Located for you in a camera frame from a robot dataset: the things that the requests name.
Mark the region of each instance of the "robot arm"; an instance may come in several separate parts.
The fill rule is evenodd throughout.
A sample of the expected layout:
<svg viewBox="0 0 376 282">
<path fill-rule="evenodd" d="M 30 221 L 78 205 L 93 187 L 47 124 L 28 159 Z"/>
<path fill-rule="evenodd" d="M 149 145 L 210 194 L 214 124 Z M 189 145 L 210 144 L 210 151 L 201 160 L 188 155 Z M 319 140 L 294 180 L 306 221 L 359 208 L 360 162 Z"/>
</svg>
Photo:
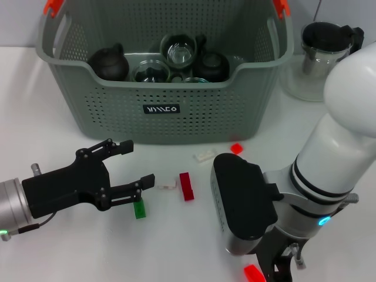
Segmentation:
<svg viewBox="0 0 376 282">
<path fill-rule="evenodd" d="M 255 173 L 261 171 L 258 166 L 238 156 L 214 160 L 211 186 L 225 238 L 230 238 L 226 249 L 235 255 L 256 254 L 268 282 L 291 281 L 291 259 L 304 268 L 304 244 L 333 215 L 358 202 L 351 192 L 376 157 L 375 90 L 376 43 L 331 71 L 324 88 L 329 114 L 319 121 L 293 164 L 261 176 Z M 229 192 L 241 200 L 225 199 Z M 234 217 L 238 210 L 241 217 Z M 262 229 L 254 236 L 239 233 L 238 225 L 259 226 L 259 221 Z"/>
<path fill-rule="evenodd" d="M 90 203 L 105 211 L 113 206 L 139 202 L 142 190 L 154 186 L 154 175 L 111 187 L 103 163 L 109 157 L 132 151 L 131 140 L 117 145 L 108 139 L 91 148 L 78 150 L 75 161 L 68 167 L 41 174 L 39 166 L 33 164 L 33 178 L 22 181 L 22 184 L 18 179 L 0 183 L 1 238 L 8 241 L 11 235 L 38 229 L 47 221 L 31 224 L 32 217 L 54 215 L 79 203 Z"/>
</svg>

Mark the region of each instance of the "white table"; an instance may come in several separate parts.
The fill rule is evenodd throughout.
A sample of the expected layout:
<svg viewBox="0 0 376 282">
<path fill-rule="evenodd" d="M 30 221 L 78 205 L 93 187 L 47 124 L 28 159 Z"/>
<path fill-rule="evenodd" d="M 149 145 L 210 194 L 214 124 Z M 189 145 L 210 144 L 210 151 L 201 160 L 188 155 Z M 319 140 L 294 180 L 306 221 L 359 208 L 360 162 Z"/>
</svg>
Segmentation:
<svg viewBox="0 0 376 282">
<path fill-rule="evenodd" d="M 297 156 L 325 107 L 282 93 L 277 86 L 255 137 L 241 154 L 265 170 L 280 169 Z M 47 66 L 32 48 L 0 48 L 0 181 L 32 176 L 71 164 L 75 151 L 100 140 L 78 129 Z M 189 172 L 195 200 L 185 203 L 178 187 L 143 193 L 147 217 L 136 220 L 133 205 L 99 212 L 80 204 L 57 213 L 39 230 L 0 241 L 3 281 L 245 281 L 253 256 L 232 257 L 220 245 L 220 227 L 210 190 L 212 161 L 193 154 L 229 143 L 192 146 L 135 145 L 135 151 L 105 164 L 111 184 L 154 173 L 158 179 Z M 349 206 L 303 249 L 304 271 L 296 282 L 374 280 L 376 254 L 376 166 L 357 185 L 361 201 Z"/>
</svg>

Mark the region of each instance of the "orange basket clip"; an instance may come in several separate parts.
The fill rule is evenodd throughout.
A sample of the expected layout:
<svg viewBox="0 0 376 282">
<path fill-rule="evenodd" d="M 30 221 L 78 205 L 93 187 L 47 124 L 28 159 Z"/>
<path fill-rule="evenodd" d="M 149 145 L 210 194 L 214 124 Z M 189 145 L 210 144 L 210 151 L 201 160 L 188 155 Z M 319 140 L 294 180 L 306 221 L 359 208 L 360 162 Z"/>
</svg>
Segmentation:
<svg viewBox="0 0 376 282">
<path fill-rule="evenodd" d="M 51 18 L 54 18 L 58 14 L 61 8 L 61 5 L 63 5 L 63 2 L 64 0 L 47 0 L 45 9 L 43 10 L 43 14 L 47 15 L 48 9 L 51 8 L 52 9 Z"/>
<path fill-rule="evenodd" d="M 287 0 L 273 0 L 273 3 L 280 19 L 283 19 L 283 10 L 286 11 L 287 16 L 290 16 L 290 7 L 288 6 Z"/>
</svg>

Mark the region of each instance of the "green lego brick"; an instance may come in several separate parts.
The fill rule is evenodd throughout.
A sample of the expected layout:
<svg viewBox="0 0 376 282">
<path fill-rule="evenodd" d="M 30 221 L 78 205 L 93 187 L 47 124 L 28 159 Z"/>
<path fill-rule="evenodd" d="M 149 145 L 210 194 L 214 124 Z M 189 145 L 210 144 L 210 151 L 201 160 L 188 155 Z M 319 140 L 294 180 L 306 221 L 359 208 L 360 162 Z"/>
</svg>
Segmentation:
<svg viewBox="0 0 376 282">
<path fill-rule="evenodd" d="M 146 217 L 143 199 L 141 199 L 139 202 L 133 202 L 133 207 L 135 208 L 135 216 L 137 219 L 143 219 Z"/>
</svg>

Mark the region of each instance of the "red lego brick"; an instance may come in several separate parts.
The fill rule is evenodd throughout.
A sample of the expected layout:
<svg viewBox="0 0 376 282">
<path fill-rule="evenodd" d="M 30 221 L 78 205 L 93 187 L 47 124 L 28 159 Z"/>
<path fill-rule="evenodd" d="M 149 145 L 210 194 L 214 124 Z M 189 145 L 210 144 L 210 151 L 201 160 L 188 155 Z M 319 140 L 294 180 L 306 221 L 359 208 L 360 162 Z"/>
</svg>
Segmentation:
<svg viewBox="0 0 376 282">
<path fill-rule="evenodd" d="M 231 152 L 233 152 L 235 155 L 239 155 L 243 150 L 243 147 L 239 143 L 231 146 Z"/>
<path fill-rule="evenodd" d="M 249 282 L 265 282 L 264 275 L 257 269 L 254 264 L 244 268 L 244 273 Z"/>
<path fill-rule="evenodd" d="M 191 201 L 194 200 L 194 195 L 193 195 L 193 190 L 192 186 L 190 184 L 190 179 L 189 179 L 189 173 L 181 173 L 179 174 L 180 176 L 180 182 L 182 184 L 182 190 L 183 190 L 183 195 L 184 195 L 184 201 Z"/>
</svg>

